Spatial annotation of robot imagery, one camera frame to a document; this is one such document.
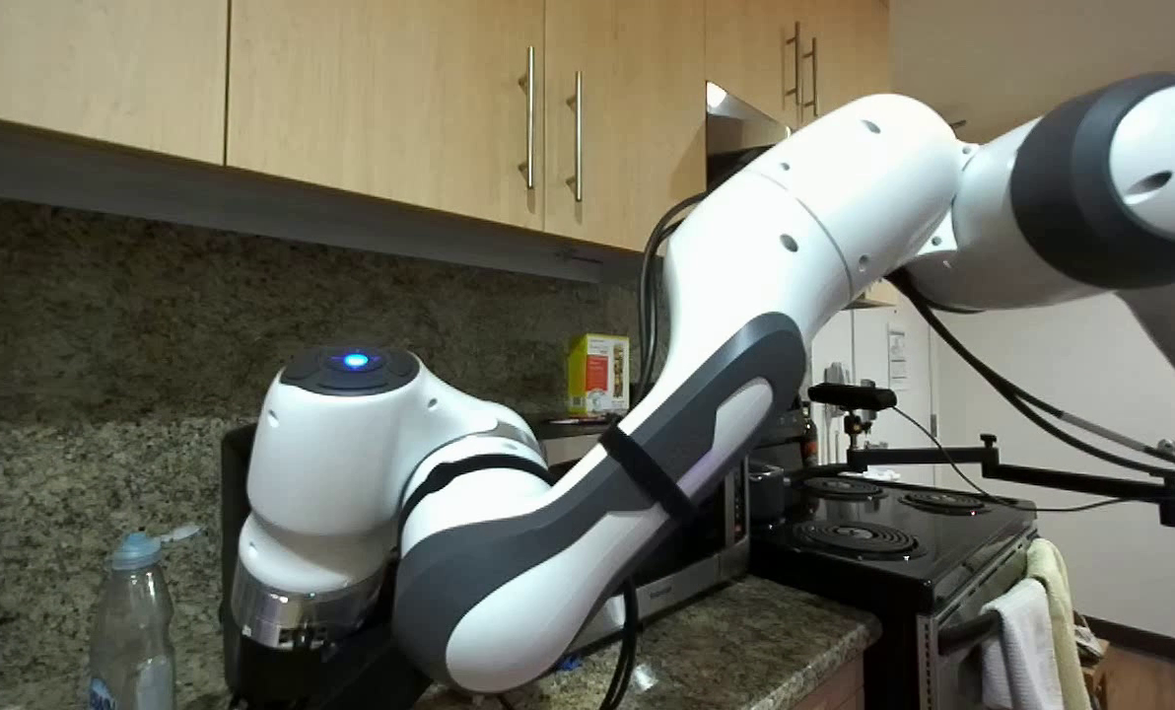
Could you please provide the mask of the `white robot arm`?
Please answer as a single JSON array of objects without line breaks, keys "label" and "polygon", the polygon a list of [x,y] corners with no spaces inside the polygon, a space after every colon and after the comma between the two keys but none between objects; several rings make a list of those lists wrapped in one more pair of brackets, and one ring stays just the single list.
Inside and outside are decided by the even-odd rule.
[{"label": "white robot arm", "polygon": [[1175,70],[981,144],[912,93],[782,138],[667,241],[655,387],[569,474],[515,411],[408,351],[286,360],[252,431],[235,632],[315,652],[391,606],[398,652],[444,684],[540,678],[785,411],[810,333],[889,270],[950,312],[1175,285]]}]

